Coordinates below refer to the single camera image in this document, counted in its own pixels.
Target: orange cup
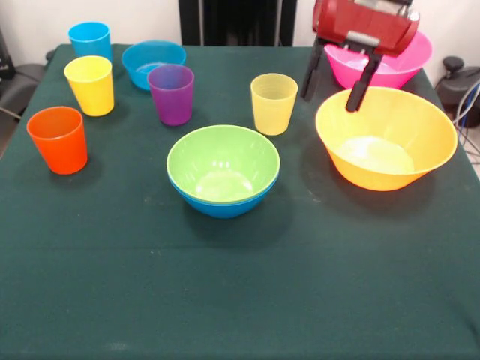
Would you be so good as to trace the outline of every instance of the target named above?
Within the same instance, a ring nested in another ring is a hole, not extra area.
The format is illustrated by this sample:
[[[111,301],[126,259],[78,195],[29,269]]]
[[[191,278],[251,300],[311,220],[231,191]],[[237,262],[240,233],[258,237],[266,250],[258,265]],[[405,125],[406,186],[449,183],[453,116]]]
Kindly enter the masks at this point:
[[[34,114],[27,132],[55,174],[70,175],[87,164],[87,143],[80,111],[54,106]]]

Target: yellow cup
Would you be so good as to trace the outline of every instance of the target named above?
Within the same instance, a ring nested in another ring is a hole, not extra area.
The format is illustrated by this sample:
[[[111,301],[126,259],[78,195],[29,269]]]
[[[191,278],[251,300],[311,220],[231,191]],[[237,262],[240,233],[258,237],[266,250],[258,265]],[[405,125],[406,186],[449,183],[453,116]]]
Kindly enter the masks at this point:
[[[281,73],[264,73],[250,84],[255,128],[265,135],[284,133],[299,86],[294,79]]]
[[[82,111],[88,116],[103,116],[113,109],[112,63],[101,56],[83,56],[64,69]]]

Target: green bowl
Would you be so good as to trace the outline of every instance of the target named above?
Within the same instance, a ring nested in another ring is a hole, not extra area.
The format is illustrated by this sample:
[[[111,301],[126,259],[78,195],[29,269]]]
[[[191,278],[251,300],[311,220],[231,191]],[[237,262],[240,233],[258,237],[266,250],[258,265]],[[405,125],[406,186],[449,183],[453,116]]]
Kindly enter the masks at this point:
[[[170,181],[189,197],[237,203],[265,191],[280,171],[275,146],[246,127],[214,125],[183,136],[166,159]]]

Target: blue cup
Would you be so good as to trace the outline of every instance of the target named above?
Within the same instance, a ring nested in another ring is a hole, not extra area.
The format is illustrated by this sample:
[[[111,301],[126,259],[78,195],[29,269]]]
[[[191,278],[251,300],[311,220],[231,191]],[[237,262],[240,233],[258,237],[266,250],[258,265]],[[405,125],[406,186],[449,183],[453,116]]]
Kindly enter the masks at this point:
[[[68,31],[68,37],[78,57],[103,56],[113,61],[110,29],[102,22],[81,22]]]

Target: cup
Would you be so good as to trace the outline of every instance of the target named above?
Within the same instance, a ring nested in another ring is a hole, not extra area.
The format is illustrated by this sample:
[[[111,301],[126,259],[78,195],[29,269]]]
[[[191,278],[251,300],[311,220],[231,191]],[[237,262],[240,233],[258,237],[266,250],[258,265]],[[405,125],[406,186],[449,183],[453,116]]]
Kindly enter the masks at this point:
[[[70,28],[68,37],[77,56],[103,56],[113,61],[110,29],[102,22],[81,22]]]
[[[64,69],[82,111],[88,116],[103,116],[113,109],[112,63],[101,56],[83,56]]]
[[[282,73],[264,73],[250,84],[255,128],[265,135],[280,135],[290,123],[299,86]]]
[[[147,80],[161,122],[179,126],[190,120],[195,80],[191,69],[179,64],[165,64],[150,71]]]
[[[54,106],[35,113],[27,132],[55,174],[70,175],[87,164],[87,143],[80,111]]]

